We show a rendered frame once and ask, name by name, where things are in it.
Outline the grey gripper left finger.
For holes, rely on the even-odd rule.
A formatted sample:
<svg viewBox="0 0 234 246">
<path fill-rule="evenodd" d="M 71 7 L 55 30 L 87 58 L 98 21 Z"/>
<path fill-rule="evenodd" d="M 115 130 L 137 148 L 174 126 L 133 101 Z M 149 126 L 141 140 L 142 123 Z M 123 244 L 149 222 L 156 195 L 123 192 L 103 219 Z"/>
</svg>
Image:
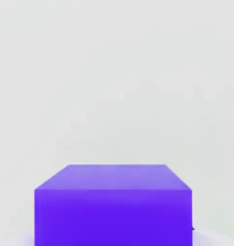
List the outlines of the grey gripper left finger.
<svg viewBox="0 0 234 246">
<path fill-rule="evenodd" d="M 7 246 L 35 246 L 34 232 L 32 230 L 16 232 L 8 237 Z"/>
</svg>

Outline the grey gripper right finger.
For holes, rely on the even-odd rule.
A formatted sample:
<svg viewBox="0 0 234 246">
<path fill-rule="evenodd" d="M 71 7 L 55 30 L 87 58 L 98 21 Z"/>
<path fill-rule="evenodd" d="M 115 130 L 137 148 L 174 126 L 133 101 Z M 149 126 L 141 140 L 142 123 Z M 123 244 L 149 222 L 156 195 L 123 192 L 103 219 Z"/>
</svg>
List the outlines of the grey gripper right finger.
<svg viewBox="0 0 234 246">
<path fill-rule="evenodd" d="M 205 228 L 194 227 L 193 246 L 229 246 L 229 239 Z"/>
</svg>

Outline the small purple cube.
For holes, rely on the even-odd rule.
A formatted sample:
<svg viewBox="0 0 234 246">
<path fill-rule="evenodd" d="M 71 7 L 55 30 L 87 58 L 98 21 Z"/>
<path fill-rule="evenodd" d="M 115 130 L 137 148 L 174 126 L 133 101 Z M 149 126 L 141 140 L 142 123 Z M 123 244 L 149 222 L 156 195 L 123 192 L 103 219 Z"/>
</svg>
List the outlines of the small purple cube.
<svg viewBox="0 0 234 246">
<path fill-rule="evenodd" d="M 192 190 L 166 165 L 68 165 L 34 202 L 34 246 L 193 246 Z"/>
</svg>

